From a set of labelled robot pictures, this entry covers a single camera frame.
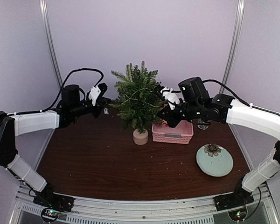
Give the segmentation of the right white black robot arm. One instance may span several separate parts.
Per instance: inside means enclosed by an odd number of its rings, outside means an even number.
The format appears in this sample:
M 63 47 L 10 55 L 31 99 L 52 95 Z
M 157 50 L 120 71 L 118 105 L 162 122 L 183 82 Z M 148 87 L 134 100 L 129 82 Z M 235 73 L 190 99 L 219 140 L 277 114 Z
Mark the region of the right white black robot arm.
M 277 139 L 274 149 L 257 168 L 241 178 L 230 202 L 240 206 L 262 183 L 280 171 L 280 113 L 254 106 L 242 100 L 234 92 L 231 95 L 217 94 L 210 97 L 200 77 L 188 78 L 178 84 L 183 98 L 171 88 L 157 85 L 154 92 L 167 105 L 157 116 L 169 127 L 176 127 L 180 121 L 215 121 L 221 124 L 244 126 Z

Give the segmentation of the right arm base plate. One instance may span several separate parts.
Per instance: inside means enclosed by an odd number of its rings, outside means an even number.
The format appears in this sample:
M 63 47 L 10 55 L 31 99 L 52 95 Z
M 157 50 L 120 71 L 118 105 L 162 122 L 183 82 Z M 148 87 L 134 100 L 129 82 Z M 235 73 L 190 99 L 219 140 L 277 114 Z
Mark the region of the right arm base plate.
M 229 210 L 254 202 L 252 194 L 245 190 L 234 190 L 229 194 L 218 195 L 214 197 L 213 200 L 217 211 Z

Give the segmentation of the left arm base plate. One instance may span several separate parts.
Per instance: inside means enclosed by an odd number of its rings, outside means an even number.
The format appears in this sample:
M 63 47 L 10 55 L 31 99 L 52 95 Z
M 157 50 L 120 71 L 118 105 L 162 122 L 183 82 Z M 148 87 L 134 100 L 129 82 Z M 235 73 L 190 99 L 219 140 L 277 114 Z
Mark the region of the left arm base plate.
M 43 207 L 53 208 L 61 212 L 71 212 L 75 199 L 71 196 L 63 196 L 53 192 L 43 193 L 35 192 L 34 204 Z

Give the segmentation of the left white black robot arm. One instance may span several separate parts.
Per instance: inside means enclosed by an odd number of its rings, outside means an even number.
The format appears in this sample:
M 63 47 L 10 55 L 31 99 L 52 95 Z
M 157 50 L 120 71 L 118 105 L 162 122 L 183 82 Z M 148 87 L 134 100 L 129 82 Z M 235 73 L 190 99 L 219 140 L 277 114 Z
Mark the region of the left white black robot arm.
M 92 87 L 85 99 L 81 100 L 80 87 L 76 84 L 67 85 L 61 90 L 61 100 L 56 108 L 11 114 L 0 111 L 0 166 L 26 183 L 47 207 L 57 204 L 57 195 L 54 194 L 53 186 L 19 155 L 15 146 L 16 137 L 66 128 L 89 113 L 97 118 L 111 101 L 103 96 L 107 89 L 105 83 L 100 83 Z

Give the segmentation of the thin wire string lights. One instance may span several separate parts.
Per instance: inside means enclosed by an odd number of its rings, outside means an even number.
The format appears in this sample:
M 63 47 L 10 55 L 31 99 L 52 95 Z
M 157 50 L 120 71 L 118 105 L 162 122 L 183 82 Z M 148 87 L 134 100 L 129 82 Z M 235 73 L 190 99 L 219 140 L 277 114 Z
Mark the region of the thin wire string lights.
M 164 102 L 155 93 L 155 88 L 159 84 L 155 76 L 152 75 L 132 75 L 130 81 L 120 81 L 117 83 L 118 93 L 122 104 L 132 101 L 140 103 L 141 106 L 151 108 L 162 108 Z

